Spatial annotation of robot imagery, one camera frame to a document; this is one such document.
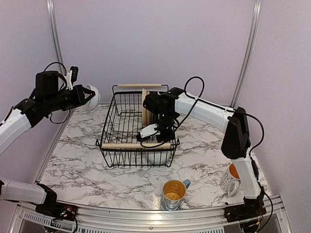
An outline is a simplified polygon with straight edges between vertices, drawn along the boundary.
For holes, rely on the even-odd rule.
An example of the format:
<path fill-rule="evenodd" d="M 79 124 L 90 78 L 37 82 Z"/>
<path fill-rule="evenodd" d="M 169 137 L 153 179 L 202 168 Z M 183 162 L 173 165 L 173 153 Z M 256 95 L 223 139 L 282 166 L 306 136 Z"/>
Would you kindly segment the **small white bowl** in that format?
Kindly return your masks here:
<path fill-rule="evenodd" d="M 95 92 L 95 96 L 91 98 L 84 106 L 83 111 L 84 112 L 90 112 L 93 111 L 100 103 L 101 95 L 98 91 L 98 89 L 90 84 L 86 86 L 87 89 L 90 89 Z"/>

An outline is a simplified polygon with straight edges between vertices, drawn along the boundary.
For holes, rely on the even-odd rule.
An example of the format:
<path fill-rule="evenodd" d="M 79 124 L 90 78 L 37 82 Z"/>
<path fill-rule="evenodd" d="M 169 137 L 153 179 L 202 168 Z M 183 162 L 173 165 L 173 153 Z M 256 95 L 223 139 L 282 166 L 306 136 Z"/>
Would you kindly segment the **cream bird pattern plate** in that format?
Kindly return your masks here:
<path fill-rule="evenodd" d="M 154 123 L 154 115 L 149 110 L 147 111 L 147 124 L 151 125 Z"/>

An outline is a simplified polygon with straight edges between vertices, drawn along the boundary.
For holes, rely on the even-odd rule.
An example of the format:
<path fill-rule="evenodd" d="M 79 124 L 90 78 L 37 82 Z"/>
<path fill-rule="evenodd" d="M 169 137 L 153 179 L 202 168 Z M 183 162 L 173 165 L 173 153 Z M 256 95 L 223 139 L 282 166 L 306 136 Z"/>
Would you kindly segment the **pale yellow round plate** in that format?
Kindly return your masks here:
<path fill-rule="evenodd" d="M 142 98 L 141 98 L 141 112 L 142 112 L 142 126 L 146 127 L 148 125 L 148 114 L 147 109 L 144 107 L 144 100 L 147 95 L 146 89 L 142 89 Z"/>

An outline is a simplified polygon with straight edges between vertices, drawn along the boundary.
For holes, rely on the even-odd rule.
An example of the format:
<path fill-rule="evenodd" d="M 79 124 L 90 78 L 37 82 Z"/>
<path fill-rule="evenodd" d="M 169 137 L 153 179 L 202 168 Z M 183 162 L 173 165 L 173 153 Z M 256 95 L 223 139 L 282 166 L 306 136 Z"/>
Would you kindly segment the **large white bowl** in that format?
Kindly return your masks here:
<path fill-rule="evenodd" d="M 151 150 L 147 152 L 148 163 L 152 165 L 162 165 L 167 163 L 171 158 L 170 149 L 170 143 L 153 146 Z"/>

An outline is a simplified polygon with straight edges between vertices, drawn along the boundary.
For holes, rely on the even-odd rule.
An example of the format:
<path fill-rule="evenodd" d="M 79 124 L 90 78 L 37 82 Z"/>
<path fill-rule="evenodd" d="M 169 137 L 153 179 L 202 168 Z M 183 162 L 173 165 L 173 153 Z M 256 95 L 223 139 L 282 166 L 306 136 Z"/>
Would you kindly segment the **black wire dish rack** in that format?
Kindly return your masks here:
<path fill-rule="evenodd" d="M 96 141 L 108 167 L 170 167 L 179 145 L 174 139 L 171 144 L 171 158 L 162 165 L 148 163 L 147 152 L 157 144 L 156 136 L 137 141 L 142 126 L 141 98 L 142 89 L 114 85 L 101 139 Z"/>

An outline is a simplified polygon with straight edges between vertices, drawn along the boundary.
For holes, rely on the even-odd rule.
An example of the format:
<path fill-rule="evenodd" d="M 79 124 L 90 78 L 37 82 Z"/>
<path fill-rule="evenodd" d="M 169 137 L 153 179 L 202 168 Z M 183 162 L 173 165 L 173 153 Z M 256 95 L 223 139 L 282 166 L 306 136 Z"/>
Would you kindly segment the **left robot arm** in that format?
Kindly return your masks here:
<path fill-rule="evenodd" d="M 30 97 L 13 106 L 0 123 L 1 152 L 5 152 L 16 139 L 53 112 L 73 110 L 81 106 L 86 111 L 92 111 L 99 105 L 101 96 L 97 88 L 91 85 L 73 85 L 77 80 L 77 73 L 78 68 L 72 67 L 65 76 L 56 70 L 36 75 L 35 88 Z M 57 216 L 62 210 L 61 204 L 56 200 L 57 194 L 40 183 L 29 184 L 1 178 L 0 198 L 37 204 L 51 216 Z"/>

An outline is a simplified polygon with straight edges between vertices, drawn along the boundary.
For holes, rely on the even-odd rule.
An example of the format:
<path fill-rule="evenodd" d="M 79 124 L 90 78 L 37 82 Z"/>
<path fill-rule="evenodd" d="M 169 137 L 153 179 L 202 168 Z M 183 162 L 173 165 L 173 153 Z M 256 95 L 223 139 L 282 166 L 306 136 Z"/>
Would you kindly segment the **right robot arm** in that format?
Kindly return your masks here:
<path fill-rule="evenodd" d="M 175 131 L 181 126 L 177 118 L 181 114 L 192 116 L 224 132 L 221 146 L 223 155 L 231 164 L 220 181 L 220 187 L 228 196 L 235 195 L 239 186 L 243 188 L 243 204 L 227 207 L 225 216 L 233 218 L 255 217 L 265 214 L 263 198 L 265 191 L 259 182 L 259 170 L 251 157 L 253 146 L 244 108 L 226 108 L 195 97 L 180 88 L 172 88 L 162 94 L 152 92 L 142 99 L 143 117 L 148 113 L 155 116 L 153 123 L 147 123 L 138 133 L 142 141 L 155 136 L 160 147 L 175 138 Z"/>

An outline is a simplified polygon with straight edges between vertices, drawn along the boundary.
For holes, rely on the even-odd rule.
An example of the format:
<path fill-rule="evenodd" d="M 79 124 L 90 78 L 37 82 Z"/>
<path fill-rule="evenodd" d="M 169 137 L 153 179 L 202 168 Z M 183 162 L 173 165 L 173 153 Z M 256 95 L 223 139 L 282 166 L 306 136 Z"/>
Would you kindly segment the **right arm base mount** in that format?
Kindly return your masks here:
<path fill-rule="evenodd" d="M 228 223 L 263 216 L 266 213 L 263 206 L 256 207 L 246 204 L 227 206 L 224 209 L 224 217 Z"/>

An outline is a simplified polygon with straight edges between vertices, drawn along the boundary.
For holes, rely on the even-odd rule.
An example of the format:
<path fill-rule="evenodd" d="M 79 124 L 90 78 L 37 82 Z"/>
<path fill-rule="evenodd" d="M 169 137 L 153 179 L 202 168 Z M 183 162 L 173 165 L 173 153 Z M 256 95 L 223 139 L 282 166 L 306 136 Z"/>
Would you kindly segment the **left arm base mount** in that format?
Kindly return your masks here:
<path fill-rule="evenodd" d="M 56 202 L 52 205 L 38 204 L 35 211 L 46 216 L 53 217 L 54 220 L 64 219 L 74 221 L 78 207 L 65 203 Z"/>

